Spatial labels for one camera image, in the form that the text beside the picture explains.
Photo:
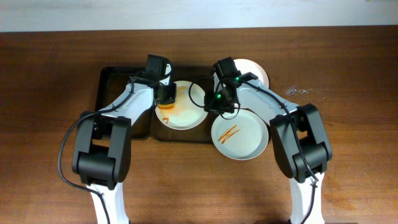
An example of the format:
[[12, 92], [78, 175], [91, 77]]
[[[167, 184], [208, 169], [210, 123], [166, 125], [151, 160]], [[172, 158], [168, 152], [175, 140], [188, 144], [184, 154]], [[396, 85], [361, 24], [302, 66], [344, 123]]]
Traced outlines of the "white plate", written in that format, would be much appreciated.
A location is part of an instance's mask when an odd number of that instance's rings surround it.
[[198, 126], [205, 120], [208, 113], [196, 105], [194, 105], [189, 97], [189, 93], [194, 102], [198, 105], [204, 104], [204, 90], [194, 84], [189, 92], [192, 84], [190, 81], [176, 81], [177, 94], [175, 97], [174, 107], [169, 110], [160, 110], [158, 107], [155, 113], [159, 121], [166, 127], [176, 130], [187, 130]]
[[248, 59], [234, 59], [234, 64], [236, 68], [242, 73], [247, 72], [253, 73], [258, 77], [258, 80], [262, 82], [265, 88], [269, 88], [269, 77], [266, 71], [256, 62]]

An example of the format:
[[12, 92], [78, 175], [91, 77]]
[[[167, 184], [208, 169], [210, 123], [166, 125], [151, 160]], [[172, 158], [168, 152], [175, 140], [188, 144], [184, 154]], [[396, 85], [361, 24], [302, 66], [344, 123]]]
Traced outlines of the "green and orange sponge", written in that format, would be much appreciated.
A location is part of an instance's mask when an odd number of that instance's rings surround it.
[[158, 104], [157, 105], [158, 109], [160, 110], [169, 110], [174, 107], [174, 103], [169, 103], [169, 104]]

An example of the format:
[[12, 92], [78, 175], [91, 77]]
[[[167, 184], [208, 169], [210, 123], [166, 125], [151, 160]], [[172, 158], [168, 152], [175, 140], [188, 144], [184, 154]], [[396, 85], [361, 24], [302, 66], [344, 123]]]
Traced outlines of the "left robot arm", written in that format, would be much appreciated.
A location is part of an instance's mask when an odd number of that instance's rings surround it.
[[132, 125], [156, 105], [175, 102], [173, 63], [148, 55], [145, 68], [129, 74], [124, 91], [108, 106], [84, 112], [77, 130], [72, 171], [95, 205], [98, 223], [129, 223], [123, 182], [131, 165]]

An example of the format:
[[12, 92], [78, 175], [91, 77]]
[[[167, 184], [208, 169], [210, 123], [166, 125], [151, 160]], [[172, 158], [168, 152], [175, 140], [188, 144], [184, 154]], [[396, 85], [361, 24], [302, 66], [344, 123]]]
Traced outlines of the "pale grey plate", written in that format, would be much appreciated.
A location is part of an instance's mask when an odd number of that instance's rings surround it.
[[211, 127], [211, 139], [217, 150], [239, 161], [259, 156], [267, 147], [269, 138], [265, 122], [248, 110], [219, 115]]

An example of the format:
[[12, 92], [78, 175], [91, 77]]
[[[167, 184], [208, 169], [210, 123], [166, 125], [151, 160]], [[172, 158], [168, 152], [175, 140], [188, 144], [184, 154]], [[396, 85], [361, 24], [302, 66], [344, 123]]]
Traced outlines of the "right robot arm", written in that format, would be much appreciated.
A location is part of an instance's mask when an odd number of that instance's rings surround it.
[[217, 61], [215, 87], [204, 97], [206, 112], [223, 116], [246, 107], [271, 129], [274, 156], [288, 178], [291, 223], [324, 223], [322, 180], [332, 149], [316, 106], [300, 106], [274, 93], [252, 72], [242, 73], [231, 57]]

